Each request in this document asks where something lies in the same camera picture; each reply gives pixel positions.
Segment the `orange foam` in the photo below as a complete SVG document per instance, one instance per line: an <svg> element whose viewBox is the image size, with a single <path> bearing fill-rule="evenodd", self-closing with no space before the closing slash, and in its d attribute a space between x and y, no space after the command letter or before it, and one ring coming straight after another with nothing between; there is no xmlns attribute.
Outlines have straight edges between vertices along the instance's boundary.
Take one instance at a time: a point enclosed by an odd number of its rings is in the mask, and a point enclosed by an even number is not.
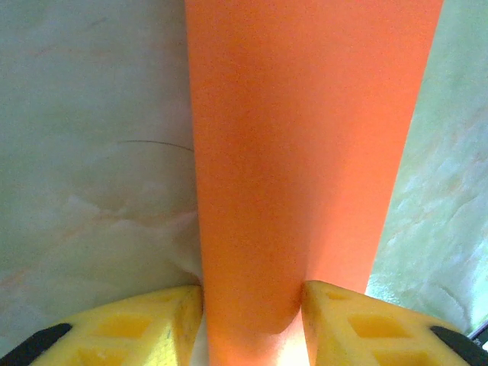
<svg viewBox="0 0 488 366"><path fill-rule="evenodd" d="M305 278L364 291L441 0L186 0L212 365L276 364Z"/></svg>

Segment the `orange tube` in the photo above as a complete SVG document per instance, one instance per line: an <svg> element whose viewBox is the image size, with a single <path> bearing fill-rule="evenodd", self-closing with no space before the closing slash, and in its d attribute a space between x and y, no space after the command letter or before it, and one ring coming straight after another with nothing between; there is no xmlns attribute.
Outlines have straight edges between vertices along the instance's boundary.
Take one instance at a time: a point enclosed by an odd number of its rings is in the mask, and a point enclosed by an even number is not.
<svg viewBox="0 0 488 366"><path fill-rule="evenodd" d="M186 0L212 365L276 364L306 277L364 290L440 7Z"/></svg>

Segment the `orange pole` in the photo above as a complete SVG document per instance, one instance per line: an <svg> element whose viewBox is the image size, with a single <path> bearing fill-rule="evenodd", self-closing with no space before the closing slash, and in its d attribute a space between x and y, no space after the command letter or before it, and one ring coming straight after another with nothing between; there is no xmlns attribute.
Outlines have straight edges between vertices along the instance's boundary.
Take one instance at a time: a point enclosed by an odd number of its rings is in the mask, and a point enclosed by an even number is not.
<svg viewBox="0 0 488 366"><path fill-rule="evenodd" d="M440 7L186 0L212 365L277 364L305 278L365 289Z"/></svg>

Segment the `black rubber pad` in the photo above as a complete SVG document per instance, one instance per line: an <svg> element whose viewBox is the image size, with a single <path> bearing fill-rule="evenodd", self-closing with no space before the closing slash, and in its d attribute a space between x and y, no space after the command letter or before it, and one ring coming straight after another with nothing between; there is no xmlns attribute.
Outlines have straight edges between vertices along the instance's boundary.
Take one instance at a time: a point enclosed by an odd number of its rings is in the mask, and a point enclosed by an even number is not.
<svg viewBox="0 0 488 366"><path fill-rule="evenodd" d="M34 333L0 359L0 366L28 366L71 328L70 324L62 323Z"/></svg>
<svg viewBox="0 0 488 366"><path fill-rule="evenodd" d="M430 328L450 349L456 352L470 366L488 366L488 352L476 345L465 335L442 326Z"/></svg>

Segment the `white marble surface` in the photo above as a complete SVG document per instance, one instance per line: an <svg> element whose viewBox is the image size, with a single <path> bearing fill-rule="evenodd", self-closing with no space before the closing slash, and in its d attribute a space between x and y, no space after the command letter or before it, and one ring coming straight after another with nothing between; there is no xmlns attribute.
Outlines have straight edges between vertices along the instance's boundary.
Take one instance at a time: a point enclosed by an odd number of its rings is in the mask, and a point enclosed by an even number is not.
<svg viewBox="0 0 488 366"><path fill-rule="evenodd" d="M368 293L488 303L488 4L446 0ZM182 0L0 0L0 355L201 276ZM194 364L206 364L205 334Z"/></svg>
<svg viewBox="0 0 488 366"><path fill-rule="evenodd" d="M488 318L488 2L446 0L368 293Z"/></svg>

